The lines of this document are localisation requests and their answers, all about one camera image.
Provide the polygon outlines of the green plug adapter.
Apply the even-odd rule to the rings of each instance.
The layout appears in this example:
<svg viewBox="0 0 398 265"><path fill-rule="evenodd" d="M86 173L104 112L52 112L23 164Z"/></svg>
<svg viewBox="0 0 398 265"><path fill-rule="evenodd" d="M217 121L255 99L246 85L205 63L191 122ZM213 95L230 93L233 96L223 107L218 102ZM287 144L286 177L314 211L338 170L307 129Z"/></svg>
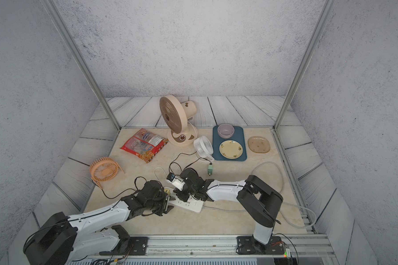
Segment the green plug adapter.
<svg viewBox="0 0 398 265"><path fill-rule="evenodd" d="M207 172L208 172L208 175L209 175L209 176L211 176L211 175L213 174L213 165L209 165L209 166L208 166Z"/></svg>

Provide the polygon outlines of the small white fan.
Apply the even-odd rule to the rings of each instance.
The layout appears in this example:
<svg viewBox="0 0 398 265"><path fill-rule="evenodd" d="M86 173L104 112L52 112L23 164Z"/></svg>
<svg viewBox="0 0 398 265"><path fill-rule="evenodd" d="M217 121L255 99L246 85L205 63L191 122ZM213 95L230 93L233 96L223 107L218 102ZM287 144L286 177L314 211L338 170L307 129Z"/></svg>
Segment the small white fan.
<svg viewBox="0 0 398 265"><path fill-rule="evenodd" d="M214 161L213 147L212 147L210 140L206 136L198 137L193 142L193 146L195 148L196 154L200 158L209 160L211 162Z"/></svg>

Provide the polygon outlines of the red snack bag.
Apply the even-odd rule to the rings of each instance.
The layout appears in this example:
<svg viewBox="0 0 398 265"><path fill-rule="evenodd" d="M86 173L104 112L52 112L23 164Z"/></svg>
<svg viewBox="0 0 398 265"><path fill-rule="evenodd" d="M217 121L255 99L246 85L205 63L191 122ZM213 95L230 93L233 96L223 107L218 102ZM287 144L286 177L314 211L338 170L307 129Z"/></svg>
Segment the red snack bag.
<svg viewBox="0 0 398 265"><path fill-rule="evenodd" d="M167 138L140 129L124 143L121 149L149 163L168 142Z"/></svg>

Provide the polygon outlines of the teal tray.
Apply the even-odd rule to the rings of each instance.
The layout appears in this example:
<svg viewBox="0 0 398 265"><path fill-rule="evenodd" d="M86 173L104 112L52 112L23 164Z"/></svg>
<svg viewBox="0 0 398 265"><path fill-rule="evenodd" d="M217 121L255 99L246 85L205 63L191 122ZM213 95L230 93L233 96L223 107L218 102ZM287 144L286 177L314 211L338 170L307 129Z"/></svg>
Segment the teal tray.
<svg viewBox="0 0 398 265"><path fill-rule="evenodd" d="M213 158L217 161L239 161L247 159L244 130L234 127L234 134L229 139L221 138L218 127L213 128L212 134Z"/></svg>

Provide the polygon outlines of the brown glass plate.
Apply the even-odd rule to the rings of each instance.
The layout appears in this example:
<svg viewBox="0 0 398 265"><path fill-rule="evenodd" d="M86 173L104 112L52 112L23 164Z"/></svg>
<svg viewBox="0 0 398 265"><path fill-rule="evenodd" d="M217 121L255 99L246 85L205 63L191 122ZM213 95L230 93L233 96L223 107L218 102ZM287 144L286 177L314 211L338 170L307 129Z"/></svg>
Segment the brown glass plate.
<svg viewBox="0 0 398 265"><path fill-rule="evenodd" d="M271 149L268 139L262 136L252 136L248 139L248 147L255 153L267 153Z"/></svg>

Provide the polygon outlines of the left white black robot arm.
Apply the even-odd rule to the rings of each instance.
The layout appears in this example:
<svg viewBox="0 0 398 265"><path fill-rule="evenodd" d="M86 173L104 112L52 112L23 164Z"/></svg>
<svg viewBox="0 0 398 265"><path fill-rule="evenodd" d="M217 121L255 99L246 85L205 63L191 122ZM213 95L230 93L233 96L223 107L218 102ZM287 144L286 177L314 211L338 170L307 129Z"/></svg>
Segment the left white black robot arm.
<svg viewBox="0 0 398 265"><path fill-rule="evenodd" d="M156 180L117 202L91 212L66 216L52 215L29 236L23 253L31 265L67 265L89 255L125 256L134 242L123 222L170 211L170 197Z"/></svg>

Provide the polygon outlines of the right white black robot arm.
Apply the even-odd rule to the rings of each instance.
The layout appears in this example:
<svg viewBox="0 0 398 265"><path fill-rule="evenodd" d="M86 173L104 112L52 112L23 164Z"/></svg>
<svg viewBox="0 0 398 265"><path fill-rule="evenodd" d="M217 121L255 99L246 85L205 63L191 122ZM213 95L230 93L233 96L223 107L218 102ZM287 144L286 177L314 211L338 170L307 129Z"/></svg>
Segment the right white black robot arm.
<svg viewBox="0 0 398 265"><path fill-rule="evenodd" d="M204 180L193 168L187 168L180 175L169 173L166 180L183 202L191 197L203 202L239 202L255 221L255 241L262 245L270 242L283 197L259 177L251 174L238 182Z"/></svg>

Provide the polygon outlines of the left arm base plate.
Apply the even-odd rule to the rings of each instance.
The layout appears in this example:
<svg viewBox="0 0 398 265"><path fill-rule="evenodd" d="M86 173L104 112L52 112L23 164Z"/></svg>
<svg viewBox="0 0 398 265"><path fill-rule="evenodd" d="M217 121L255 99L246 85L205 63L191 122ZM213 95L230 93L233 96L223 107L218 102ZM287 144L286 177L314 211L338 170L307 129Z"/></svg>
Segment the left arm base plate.
<svg viewBox="0 0 398 265"><path fill-rule="evenodd" d="M131 237L122 241L122 255L145 256L148 246L148 237Z"/></svg>

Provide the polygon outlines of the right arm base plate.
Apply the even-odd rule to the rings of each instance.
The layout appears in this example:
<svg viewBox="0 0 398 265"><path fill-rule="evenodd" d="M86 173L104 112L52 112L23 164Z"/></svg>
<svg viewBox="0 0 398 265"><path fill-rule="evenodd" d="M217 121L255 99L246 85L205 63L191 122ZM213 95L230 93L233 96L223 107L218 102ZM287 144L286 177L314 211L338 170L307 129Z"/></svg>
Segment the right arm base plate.
<svg viewBox="0 0 398 265"><path fill-rule="evenodd" d="M260 243L253 236L238 236L236 253L239 255L286 256L286 247L279 236L272 236L267 244Z"/></svg>

